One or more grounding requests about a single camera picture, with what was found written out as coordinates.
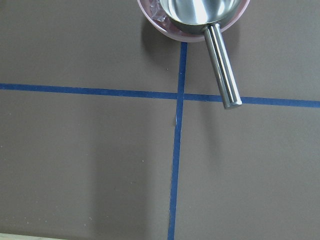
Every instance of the metal handle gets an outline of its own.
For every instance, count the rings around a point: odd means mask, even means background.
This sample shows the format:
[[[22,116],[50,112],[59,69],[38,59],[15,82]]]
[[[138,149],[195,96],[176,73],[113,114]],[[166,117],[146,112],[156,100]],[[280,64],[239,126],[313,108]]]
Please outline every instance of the metal handle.
[[[220,31],[220,24],[208,26],[204,31],[204,38],[211,58],[216,81],[225,109],[242,105],[234,74]]]

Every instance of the gray surface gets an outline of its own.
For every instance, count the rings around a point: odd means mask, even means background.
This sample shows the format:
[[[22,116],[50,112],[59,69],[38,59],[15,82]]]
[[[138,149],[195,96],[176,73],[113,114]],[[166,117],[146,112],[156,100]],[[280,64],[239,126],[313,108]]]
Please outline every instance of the gray surface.
[[[320,1],[252,0],[224,32],[241,96],[320,100]],[[206,44],[189,44],[186,92],[219,94]]]
[[[179,43],[138,3],[2,0],[3,83],[175,92]]]
[[[176,239],[318,239],[318,119],[314,108],[186,101]]]
[[[167,238],[174,100],[0,96],[0,233]]]

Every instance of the blue tape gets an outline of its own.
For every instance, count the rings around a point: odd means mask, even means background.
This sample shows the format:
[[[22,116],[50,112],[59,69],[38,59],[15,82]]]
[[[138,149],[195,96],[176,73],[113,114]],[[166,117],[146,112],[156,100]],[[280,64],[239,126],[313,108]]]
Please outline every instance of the blue tape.
[[[85,87],[70,87],[70,86],[43,86],[43,85],[0,83],[0,90],[103,95],[103,96],[119,96],[119,97],[150,98],[150,99],[173,99],[173,100],[177,99],[177,93],[173,93],[173,92],[115,90],[115,89],[85,88]]]
[[[178,80],[176,114],[175,114],[176,125],[174,130],[174,144],[173,144],[168,240],[175,239],[180,144],[181,144],[182,118],[183,118],[183,109],[184,109],[187,50],[188,50],[188,44],[186,42],[182,42],[181,50],[180,50],[179,80]]]
[[[222,102],[221,96],[219,95],[185,93],[184,99],[189,101]],[[244,104],[320,108],[320,101],[265,98],[265,97],[248,97],[248,96],[242,96],[241,100]]]

